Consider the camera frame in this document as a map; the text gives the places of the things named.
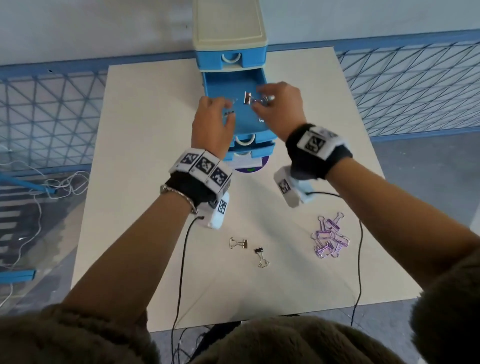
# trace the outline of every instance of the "sleeve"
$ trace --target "sleeve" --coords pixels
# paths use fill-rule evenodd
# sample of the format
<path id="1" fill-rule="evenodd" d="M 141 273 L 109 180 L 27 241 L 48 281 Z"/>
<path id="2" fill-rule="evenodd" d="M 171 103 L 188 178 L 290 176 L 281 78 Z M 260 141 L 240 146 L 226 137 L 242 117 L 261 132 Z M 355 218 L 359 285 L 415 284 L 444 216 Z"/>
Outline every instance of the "sleeve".
<path id="1" fill-rule="evenodd" d="M 478 355 L 480 249 L 426 289 L 413 309 L 413 343 L 429 364 L 469 363 Z"/>
<path id="2" fill-rule="evenodd" d="M 2 363 L 159 362 L 146 329 L 125 327 L 61 304 L 1 318 L 0 342 Z"/>

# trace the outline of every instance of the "person's right hand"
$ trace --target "person's right hand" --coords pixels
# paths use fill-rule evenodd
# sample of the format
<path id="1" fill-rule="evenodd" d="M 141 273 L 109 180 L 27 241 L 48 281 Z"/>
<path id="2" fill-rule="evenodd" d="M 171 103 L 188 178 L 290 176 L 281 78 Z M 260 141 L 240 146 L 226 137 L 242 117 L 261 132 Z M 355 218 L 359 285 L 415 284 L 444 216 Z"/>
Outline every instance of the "person's right hand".
<path id="1" fill-rule="evenodd" d="M 257 92 L 274 97 L 268 102 L 268 106 L 254 102 L 252 109 L 284 142 L 295 129 L 307 122 L 303 113 L 300 90 L 296 87 L 286 82 L 279 82 L 258 86 Z"/>

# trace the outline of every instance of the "tabletop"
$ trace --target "tabletop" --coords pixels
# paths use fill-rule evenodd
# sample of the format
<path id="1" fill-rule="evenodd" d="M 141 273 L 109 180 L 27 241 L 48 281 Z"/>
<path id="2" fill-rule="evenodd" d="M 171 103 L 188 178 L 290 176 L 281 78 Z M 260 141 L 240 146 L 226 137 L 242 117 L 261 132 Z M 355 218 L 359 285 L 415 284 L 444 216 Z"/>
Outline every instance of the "tabletop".
<path id="1" fill-rule="evenodd" d="M 332 48 L 269 52 L 265 73 L 269 82 L 299 87 L 307 120 L 346 138 L 355 159 L 383 176 Z M 156 199 L 168 169 L 190 146 L 192 120 L 203 94 L 194 59 L 110 67 L 72 285 Z M 355 303 L 359 221 L 343 200 L 331 196 L 289 208 L 273 180 L 274 172 L 288 164 L 285 146 L 277 141 L 260 171 L 234 172 L 222 228 L 192 228 L 177 328 Z M 334 192 L 325 181 L 312 184 L 316 191 Z M 337 259 L 319 259 L 310 235 L 319 228 L 319 215 L 334 217 L 337 212 L 345 214 L 340 226 L 350 244 Z M 191 220 L 148 306 L 150 331 L 172 327 L 181 251 Z M 416 297 L 419 286 L 364 232 L 360 304 Z M 229 249 L 230 237 L 248 239 L 248 249 Z M 263 247 L 268 267 L 258 267 L 253 251 L 258 247 Z"/>

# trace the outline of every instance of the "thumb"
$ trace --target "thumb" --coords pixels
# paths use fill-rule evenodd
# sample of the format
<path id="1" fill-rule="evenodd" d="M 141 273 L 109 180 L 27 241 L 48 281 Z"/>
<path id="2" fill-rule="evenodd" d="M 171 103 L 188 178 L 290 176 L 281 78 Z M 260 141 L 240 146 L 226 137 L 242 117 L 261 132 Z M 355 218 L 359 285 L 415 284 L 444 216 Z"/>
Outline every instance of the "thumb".
<path id="1" fill-rule="evenodd" d="M 268 115 L 270 110 L 263 106 L 260 102 L 255 101 L 252 104 L 252 109 L 255 111 L 255 114 L 257 114 L 261 119 L 265 119 L 265 117 Z"/>
<path id="2" fill-rule="evenodd" d="M 227 121 L 225 122 L 225 129 L 227 130 L 228 134 L 233 137 L 233 132 L 235 131 L 235 120 L 236 115 L 234 112 L 228 114 Z"/>

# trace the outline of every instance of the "metal grid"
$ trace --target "metal grid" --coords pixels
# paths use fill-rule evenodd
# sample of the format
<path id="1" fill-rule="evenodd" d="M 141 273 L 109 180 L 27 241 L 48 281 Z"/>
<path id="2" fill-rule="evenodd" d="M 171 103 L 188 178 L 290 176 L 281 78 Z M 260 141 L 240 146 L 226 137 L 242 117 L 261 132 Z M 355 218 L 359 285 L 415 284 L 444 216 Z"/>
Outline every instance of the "metal grid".
<path id="1" fill-rule="evenodd" d="M 480 42 L 337 56 L 370 136 L 480 125 Z"/>
<path id="2" fill-rule="evenodd" d="M 337 56 L 370 136 L 480 125 L 480 42 Z M 0 80 L 0 163 L 90 164 L 106 78 L 104 71 Z"/>

